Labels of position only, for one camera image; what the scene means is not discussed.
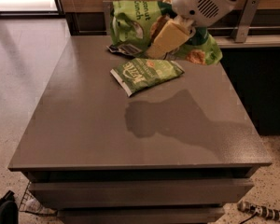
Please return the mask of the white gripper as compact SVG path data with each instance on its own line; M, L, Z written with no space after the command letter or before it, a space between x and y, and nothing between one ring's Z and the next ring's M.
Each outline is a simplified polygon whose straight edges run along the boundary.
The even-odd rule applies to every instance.
M195 35L193 23L209 27L230 13L234 0L162 0L171 4L173 11L182 18L168 20L146 51L151 59L163 58Z

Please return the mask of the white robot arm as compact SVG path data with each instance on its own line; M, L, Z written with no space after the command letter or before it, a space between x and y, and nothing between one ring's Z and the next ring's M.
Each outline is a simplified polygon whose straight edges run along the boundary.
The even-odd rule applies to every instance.
M198 27L209 27L230 13L237 0L164 0L176 14L152 39L146 51L151 59L161 59L195 36Z

